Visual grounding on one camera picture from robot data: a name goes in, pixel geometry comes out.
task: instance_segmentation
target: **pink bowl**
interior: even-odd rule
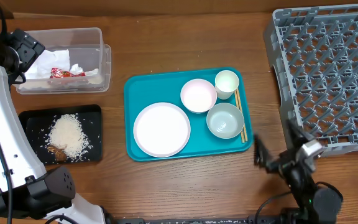
[[[216,90],[209,81],[196,78],[182,87],[180,99],[191,112],[204,113],[215,105]]]

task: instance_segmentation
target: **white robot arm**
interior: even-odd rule
[[[10,85],[25,77],[45,47],[21,30],[0,34],[0,217],[57,219],[61,223],[112,223],[103,207],[75,192],[65,167],[45,170],[32,150],[12,104]]]

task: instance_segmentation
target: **rice pile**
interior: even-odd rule
[[[82,155],[88,152],[85,148],[92,148],[75,114],[65,114],[56,120],[45,142],[64,149],[67,159],[72,161],[82,161]]]

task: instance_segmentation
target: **brown food scrap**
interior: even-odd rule
[[[64,153],[63,149],[59,149],[56,146],[48,146],[48,151],[55,154],[55,159],[58,162],[64,162],[67,160],[67,155]]]

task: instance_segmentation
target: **blue tray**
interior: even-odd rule
[[[206,125],[207,112],[194,114],[185,108],[180,100],[182,86],[194,79],[202,78],[215,85],[215,76],[222,70],[230,70],[240,79],[239,93],[246,123],[248,141],[241,143],[241,136],[232,139],[219,139]],[[187,145],[171,157],[157,158],[144,153],[134,139],[134,123],[137,115],[148,105],[158,102],[172,103],[179,106],[189,117],[191,134]],[[234,94],[227,100],[218,99],[216,103],[236,104]],[[242,152],[251,145],[252,135],[248,104],[241,74],[234,68],[212,68],[186,72],[139,75],[128,79],[124,87],[125,131],[128,155],[135,161],[156,161],[161,159],[178,159],[193,156],[208,156],[228,152]]]

